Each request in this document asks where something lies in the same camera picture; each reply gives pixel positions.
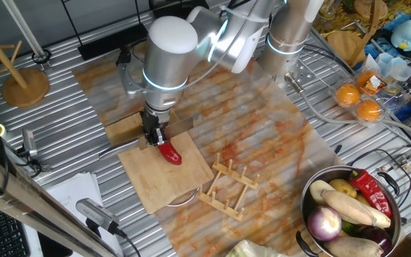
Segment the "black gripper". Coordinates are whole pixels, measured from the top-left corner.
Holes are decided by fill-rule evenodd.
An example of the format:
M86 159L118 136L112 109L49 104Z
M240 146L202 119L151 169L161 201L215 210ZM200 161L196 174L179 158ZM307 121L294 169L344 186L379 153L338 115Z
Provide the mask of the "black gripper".
M142 127L145 131L147 144L150 146L160 146L167 142L165 130L170 121L170 112L170 109L161 111L156 109L142 110Z

